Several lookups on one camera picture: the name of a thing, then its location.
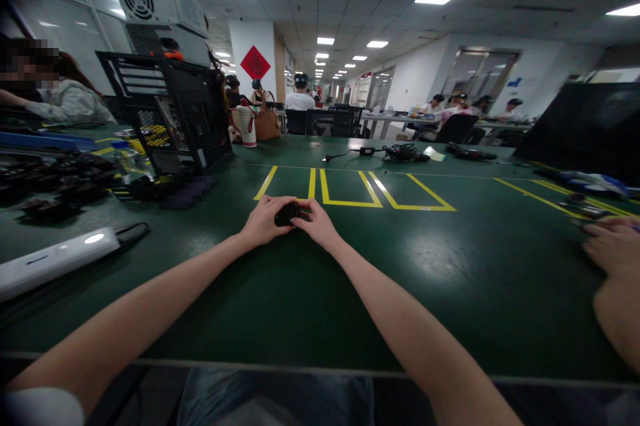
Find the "sleeve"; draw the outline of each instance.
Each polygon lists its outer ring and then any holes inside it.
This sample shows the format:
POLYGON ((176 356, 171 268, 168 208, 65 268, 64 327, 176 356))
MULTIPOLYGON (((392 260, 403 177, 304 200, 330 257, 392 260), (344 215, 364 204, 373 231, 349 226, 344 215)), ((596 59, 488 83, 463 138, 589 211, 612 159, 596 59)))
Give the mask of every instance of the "sleeve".
POLYGON ((30 101, 26 109, 57 123, 90 123, 92 121, 96 98, 82 88, 70 86, 62 93, 60 100, 60 106, 30 101))
POLYGON ((82 426, 80 401, 64 389, 38 387, 4 395, 9 414, 24 426, 82 426))

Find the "black cap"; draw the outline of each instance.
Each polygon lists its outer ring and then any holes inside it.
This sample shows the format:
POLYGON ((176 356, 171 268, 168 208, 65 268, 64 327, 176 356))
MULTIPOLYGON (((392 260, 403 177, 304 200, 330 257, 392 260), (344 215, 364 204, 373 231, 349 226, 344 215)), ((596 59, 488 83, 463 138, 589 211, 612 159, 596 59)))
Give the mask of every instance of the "black cap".
POLYGON ((298 87, 305 87, 309 82, 309 76, 306 73, 298 73, 293 77, 295 85, 298 87))

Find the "yellow tape marking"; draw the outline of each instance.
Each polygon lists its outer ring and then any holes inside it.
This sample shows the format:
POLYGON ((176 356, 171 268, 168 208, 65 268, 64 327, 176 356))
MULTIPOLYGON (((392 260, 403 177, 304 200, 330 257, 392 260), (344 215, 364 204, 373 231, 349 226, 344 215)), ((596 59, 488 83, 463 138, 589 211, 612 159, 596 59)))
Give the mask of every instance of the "yellow tape marking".
POLYGON ((394 208, 394 209, 404 209, 404 210, 409 210, 409 211, 456 211, 456 209, 454 209, 452 206, 450 206, 450 204, 446 203, 444 200, 442 200, 442 198, 440 198, 440 196, 435 194, 428 187, 424 186, 424 184, 422 184, 420 181, 418 181, 416 178, 414 178, 414 176, 412 176, 410 174, 407 174, 407 176, 409 176, 412 180, 414 180, 416 183, 418 183, 422 189, 424 189, 426 192, 428 192, 442 206, 399 205, 395 201, 395 199, 391 196, 391 194, 387 190, 387 188, 385 188, 384 184, 382 184, 382 182, 377 178, 377 176, 375 174, 373 174, 373 172, 369 171, 369 176, 371 176, 371 178, 375 182, 376 186, 378 186, 378 188, 380 188, 380 191, 382 191, 382 194, 384 194, 384 196, 387 198, 387 201, 391 204, 392 208, 394 208))
POLYGON ((538 201, 542 201, 544 204, 549 205, 549 206, 551 206, 552 208, 556 208, 558 211, 562 211, 563 213, 566 213, 566 214, 568 214, 569 216, 573 216, 573 217, 580 218, 580 219, 584 218, 584 216, 581 216, 581 215, 578 215, 578 214, 572 213, 571 211, 567 211, 566 209, 564 209, 564 208, 562 208, 562 207, 558 206, 557 204, 554 204, 554 203, 552 203, 552 202, 550 202, 550 201, 547 201, 546 199, 543 199, 543 198, 541 198, 540 196, 536 196, 535 194, 530 193, 530 192, 526 191, 525 189, 519 188, 518 186, 514 186, 514 185, 512 185, 512 184, 510 184, 510 183, 508 183, 508 182, 506 182, 506 181, 504 181, 504 180, 502 180, 502 179, 500 179, 500 178, 494 178, 494 180, 498 181, 498 183, 502 183, 502 184, 504 184, 504 185, 507 185, 507 186, 509 186, 509 187, 512 187, 512 188, 514 188, 516 191, 520 191, 521 193, 526 194, 527 196, 530 196, 530 197, 532 197, 532 198, 534 198, 534 199, 537 199, 538 201))
POLYGON ((373 188, 371 187, 370 182, 367 180, 367 177, 362 171, 358 171, 360 174, 360 178, 362 182, 365 184, 369 195, 371 196, 372 203, 360 203, 358 201, 334 201, 329 198, 329 186, 327 185, 327 174, 324 169, 320 170, 320 184, 322 185, 322 202, 328 205, 336 205, 336 206, 359 206, 359 207, 383 207, 382 203, 378 199, 378 196, 375 195, 373 188))
MULTIPOLYGON (((547 181, 542 181, 540 179, 532 179, 532 181, 536 184, 539 184, 540 186, 544 186, 546 188, 552 189, 553 191, 557 191, 558 193, 574 194, 575 192, 575 191, 570 191, 568 189, 565 189, 562 186, 558 186, 556 184, 549 183, 547 181)), ((608 212, 616 214, 618 216, 628 216, 628 215, 635 216, 633 213, 625 211, 624 209, 620 209, 616 206, 611 206, 609 204, 603 203, 596 199, 592 199, 590 197, 587 198, 587 203, 590 204, 591 206, 596 206, 601 209, 606 209, 608 212)))
POLYGON ((315 198, 315 168, 311 168, 311 173, 309 174, 309 198, 315 198))
POLYGON ((267 188, 271 184, 271 180, 273 179, 273 176, 277 169, 278 169, 278 166, 274 166, 271 168, 269 174, 267 175, 267 178, 265 179, 265 182, 262 183, 262 187, 260 188, 260 191, 258 191, 258 194, 256 194, 255 198, 253 198, 254 201, 260 200, 260 198, 262 198, 262 196, 265 195, 265 193, 267 192, 267 188))

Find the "black monitor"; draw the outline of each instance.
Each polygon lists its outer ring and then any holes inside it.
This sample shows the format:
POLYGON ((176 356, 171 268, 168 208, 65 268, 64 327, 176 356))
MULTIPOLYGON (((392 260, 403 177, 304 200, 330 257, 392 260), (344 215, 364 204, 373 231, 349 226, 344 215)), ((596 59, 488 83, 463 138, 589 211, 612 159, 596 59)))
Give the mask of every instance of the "black monitor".
POLYGON ((566 85, 515 154, 640 185, 640 83, 566 85))

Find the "cap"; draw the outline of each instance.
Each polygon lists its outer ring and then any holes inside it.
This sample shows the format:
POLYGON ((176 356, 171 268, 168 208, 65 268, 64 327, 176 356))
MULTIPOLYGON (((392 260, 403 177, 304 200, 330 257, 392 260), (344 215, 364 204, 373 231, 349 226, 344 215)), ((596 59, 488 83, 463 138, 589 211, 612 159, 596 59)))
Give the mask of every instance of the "cap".
POLYGON ((124 149, 131 147, 128 141, 112 141, 111 147, 114 149, 124 149))

